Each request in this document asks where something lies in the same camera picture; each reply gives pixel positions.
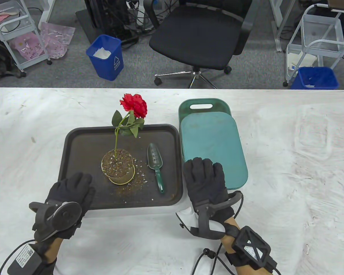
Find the person's left hand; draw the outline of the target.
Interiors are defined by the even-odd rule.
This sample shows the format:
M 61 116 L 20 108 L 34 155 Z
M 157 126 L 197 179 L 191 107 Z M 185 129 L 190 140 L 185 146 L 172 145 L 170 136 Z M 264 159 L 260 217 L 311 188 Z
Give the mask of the person's left hand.
M 45 202 L 29 203 L 36 214 L 32 228 L 36 242 L 51 244 L 56 238 L 70 239 L 74 235 L 95 195 L 91 182 L 91 175 L 75 173 L 56 182 Z

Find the person's right hand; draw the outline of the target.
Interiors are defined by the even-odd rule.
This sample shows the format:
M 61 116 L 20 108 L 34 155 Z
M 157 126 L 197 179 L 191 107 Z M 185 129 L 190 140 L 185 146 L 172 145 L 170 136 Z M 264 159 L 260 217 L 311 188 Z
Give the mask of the person's right hand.
M 208 201 L 217 205 L 229 200 L 225 175 L 220 163 L 213 164 L 210 159 L 195 157 L 184 163 L 183 175 L 195 212 L 198 203 Z

